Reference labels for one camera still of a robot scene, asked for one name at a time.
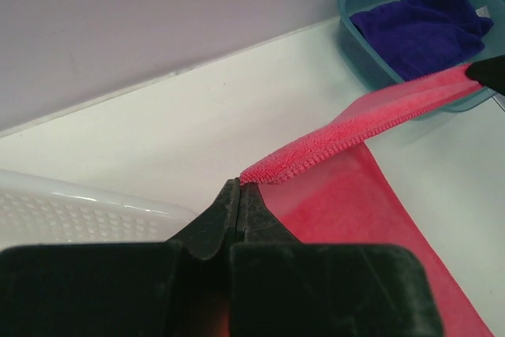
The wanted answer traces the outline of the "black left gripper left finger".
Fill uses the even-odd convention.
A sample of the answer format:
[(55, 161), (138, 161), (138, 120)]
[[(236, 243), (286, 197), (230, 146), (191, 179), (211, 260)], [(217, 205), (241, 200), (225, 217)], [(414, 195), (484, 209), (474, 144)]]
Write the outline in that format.
[(228, 336), (239, 184), (164, 242), (25, 245), (1, 255), (4, 336)]

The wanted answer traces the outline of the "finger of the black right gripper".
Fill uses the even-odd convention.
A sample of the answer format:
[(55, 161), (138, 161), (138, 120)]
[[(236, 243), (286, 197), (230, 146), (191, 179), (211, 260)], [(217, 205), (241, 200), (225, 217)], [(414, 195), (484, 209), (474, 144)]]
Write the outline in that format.
[(467, 67), (466, 76), (500, 95), (505, 95), (505, 56), (473, 62)]

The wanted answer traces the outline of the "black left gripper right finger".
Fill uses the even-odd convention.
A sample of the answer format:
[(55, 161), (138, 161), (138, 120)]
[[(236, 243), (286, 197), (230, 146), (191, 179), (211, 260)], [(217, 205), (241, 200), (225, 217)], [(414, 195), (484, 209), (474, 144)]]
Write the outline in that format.
[(230, 247), (232, 336), (441, 336), (420, 261), (391, 244), (305, 244), (244, 185)]

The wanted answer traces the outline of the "purple towel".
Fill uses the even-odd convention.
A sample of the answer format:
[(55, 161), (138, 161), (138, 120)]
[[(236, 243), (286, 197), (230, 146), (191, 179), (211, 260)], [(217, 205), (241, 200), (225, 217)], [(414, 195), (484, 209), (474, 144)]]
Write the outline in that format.
[(399, 0), (350, 20), (404, 80), (449, 69), (481, 53), (493, 20), (469, 0)]

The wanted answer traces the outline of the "pink towel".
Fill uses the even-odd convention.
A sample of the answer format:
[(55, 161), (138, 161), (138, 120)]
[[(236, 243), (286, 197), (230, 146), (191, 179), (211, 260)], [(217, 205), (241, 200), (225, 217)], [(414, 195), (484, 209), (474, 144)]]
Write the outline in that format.
[(480, 318), (390, 187), (366, 141), (450, 102), (479, 83), (455, 66), (363, 95), (328, 125), (241, 173), (303, 242), (392, 243), (423, 264), (448, 336), (488, 336)]

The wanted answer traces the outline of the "white plastic mesh basket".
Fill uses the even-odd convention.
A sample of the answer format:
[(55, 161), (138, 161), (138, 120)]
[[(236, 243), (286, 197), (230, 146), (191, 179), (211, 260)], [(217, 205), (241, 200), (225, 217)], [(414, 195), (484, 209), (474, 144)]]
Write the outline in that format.
[(1, 172), (1, 247), (160, 242), (197, 214), (174, 204)]

